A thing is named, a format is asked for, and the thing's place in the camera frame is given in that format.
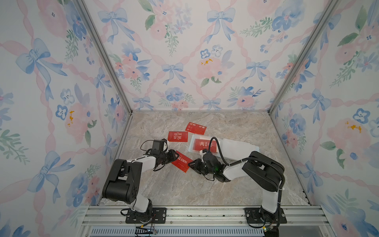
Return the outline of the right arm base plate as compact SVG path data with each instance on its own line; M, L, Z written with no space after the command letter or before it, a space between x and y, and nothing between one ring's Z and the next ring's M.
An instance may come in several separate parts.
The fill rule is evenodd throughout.
M259 224L262 225L263 222L268 224L287 224L287 218L282 208L277 210L276 213L272 214L260 207L247 207L244 208L244 214L248 224Z

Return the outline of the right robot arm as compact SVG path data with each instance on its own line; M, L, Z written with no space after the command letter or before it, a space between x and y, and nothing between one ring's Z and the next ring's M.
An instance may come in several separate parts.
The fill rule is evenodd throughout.
M222 154L216 137L210 139L208 148L203 149L200 154L200 159L188 164L188 167L196 173L204 177L211 174L213 177L211 181L218 180L222 183L249 176L263 189L263 200L259 211L246 215L248 224L250 220L256 218L262 223L262 228L266 224L274 223L276 228L280 226L283 217L280 206L285 184L283 165L257 151L252 151L247 158L229 164Z

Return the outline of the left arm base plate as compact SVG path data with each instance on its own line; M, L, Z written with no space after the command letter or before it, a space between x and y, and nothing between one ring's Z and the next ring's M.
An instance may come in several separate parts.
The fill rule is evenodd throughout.
M165 224L167 217L167 208L152 207L146 212L140 213L137 211L127 210L125 215L126 224Z

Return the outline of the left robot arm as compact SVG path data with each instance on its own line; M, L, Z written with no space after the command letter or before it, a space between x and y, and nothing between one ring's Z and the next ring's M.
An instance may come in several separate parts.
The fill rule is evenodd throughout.
M159 171L180 157L175 150L168 148L166 139L152 140L152 143L152 147L139 158L115 160L102 189L103 198L124 202L128 209L127 219L142 224L154 219L152 201L139 193L142 173Z

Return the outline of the red card 100 percent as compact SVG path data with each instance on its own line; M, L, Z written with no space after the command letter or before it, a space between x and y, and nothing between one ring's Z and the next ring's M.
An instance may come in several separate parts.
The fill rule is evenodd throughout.
M189 164L192 163L193 160L183 155L179 151L176 151L176 153L179 155L179 157L175 161L173 161L172 164L176 166L178 169L180 169L182 172L186 173L190 168Z

